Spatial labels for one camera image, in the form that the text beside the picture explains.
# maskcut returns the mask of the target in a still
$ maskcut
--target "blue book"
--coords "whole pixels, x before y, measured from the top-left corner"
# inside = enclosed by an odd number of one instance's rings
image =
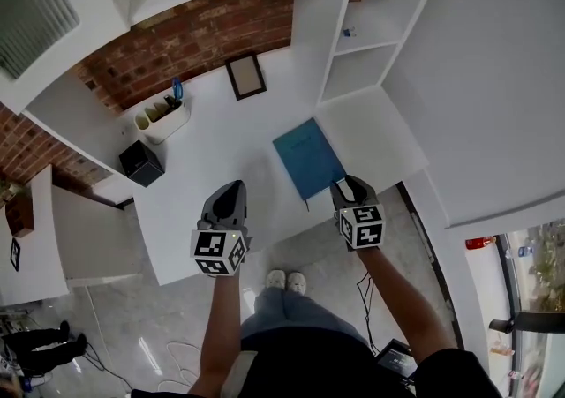
[[[302,200],[345,178],[334,150],[312,118],[273,141]]]

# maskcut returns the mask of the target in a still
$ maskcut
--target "black cube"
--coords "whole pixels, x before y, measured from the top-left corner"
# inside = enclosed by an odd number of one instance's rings
[[[140,140],[131,144],[120,154],[120,162],[125,175],[146,188],[165,173],[157,155]]]

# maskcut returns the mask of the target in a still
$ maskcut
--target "floor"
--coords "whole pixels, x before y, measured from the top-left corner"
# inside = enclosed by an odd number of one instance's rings
[[[451,313],[398,191],[391,188],[379,199],[387,216],[382,250],[431,302],[455,339]],[[139,254],[147,260],[135,208],[129,206],[126,211],[135,231]],[[365,269],[358,257],[345,249],[334,221],[324,222],[270,248],[258,250],[258,247],[253,247],[255,252],[250,252],[242,265],[242,320],[251,314],[252,301],[262,290],[267,271],[277,267],[301,271],[308,280],[306,294],[348,320],[366,336],[365,312],[356,287]],[[197,275],[159,287],[148,260],[144,264],[144,272],[139,276],[74,289],[67,296],[46,300],[32,317],[42,327],[55,327],[62,319],[67,319],[73,331],[87,335],[106,367],[124,376],[136,388],[153,392],[160,387],[161,391],[186,392],[187,386],[162,382],[192,382],[193,376],[184,372],[183,379],[179,368],[197,372],[199,352],[177,344],[169,344],[168,349],[168,343],[201,346],[214,280]],[[371,307],[371,330],[379,348],[391,338],[404,340],[376,292]],[[84,357],[75,360],[54,370],[53,379],[40,387],[41,396],[126,396],[128,388],[120,379],[97,371]]]

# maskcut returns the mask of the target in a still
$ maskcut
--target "shoe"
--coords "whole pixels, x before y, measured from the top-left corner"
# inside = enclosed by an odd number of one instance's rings
[[[273,269],[273,271],[267,274],[265,287],[268,289],[270,289],[271,287],[284,289],[285,282],[286,282],[286,273],[284,273],[284,271],[281,269]]]
[[[306,294],[306,278],[301,273],[290,273],[289,279],[286,281],[286,289],[294,291],[299,295]]]
[[[88,340],[87,340],[87,336],[84,334],[80,334],[79,338],[77,338],[77,341],[73,342],[77,348],[77,356],[84,356],[85,353],[87,352],[87,346],[88,346]]]
[[[68,342],[70,333],[71,333],[71,326],[65,320],[59,325],[60,342],[61,343]]]

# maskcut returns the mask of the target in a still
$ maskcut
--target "person's leg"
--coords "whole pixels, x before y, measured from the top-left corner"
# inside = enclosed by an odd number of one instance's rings
[[[285,282],[284,271],[276,269],[268,274],[265,289],[255,298],[255,313],[241,325],[242,339],[284,326],[287,320],[283,306]]]
[[[86,349],[87,338],[81,334],[75,342],[67,342],[42,351],[18,354],[18,363],[27,377],[41,375],[50,372],[56,366],[72,362],[75,357],[84,355]]]
[[[343,332],[367,344],[363,336],[350,323],[316,304],[310,297],[304,296],[306,279],[301,273],[289,274],[287,289],[282,298],[286,317],[291,321],[292,326],[319,327]]]
[[[63,321],[58,329],[40,329],[17,332],[2,337],[8,347],[18,356],[20,353],[47,346],[51,343],[64,343],[69,340],[69,323]]]

